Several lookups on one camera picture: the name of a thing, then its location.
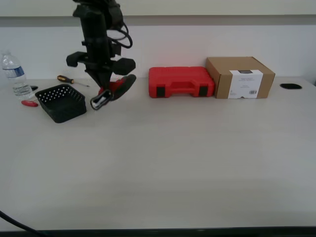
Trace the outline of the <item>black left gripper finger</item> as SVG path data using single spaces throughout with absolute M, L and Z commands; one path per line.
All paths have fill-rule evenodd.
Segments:
M 104 70 L 85 70 L 101 89 L 105 89 Z
M 103 70 L 99 73 L 100 91 L 111 90 L 111 76 L 112 71 Z

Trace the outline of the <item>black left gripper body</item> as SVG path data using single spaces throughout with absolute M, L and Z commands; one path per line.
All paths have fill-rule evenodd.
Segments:
M 83 63 L 87 69 L 109 70 L 121 76 L 131 73 L 136 68 L 133 59 L 112 60 L 112 57 L 120 54 L 122 47 L 131 48 L 133 45 L 129 31 L 122 30 L 126 27 L 124 23 L 114 28 L 122 34 L 121 38 L 114 39 L 107 35 L 106 18 L 101 11 L 75 11 L 73 16 L 80 19 L 84 36 L 82 45 L 86 47 L 86 52 L 78 51 L 67 56 L 66 63 L 69 67 L 77 67 L 79 63 Z

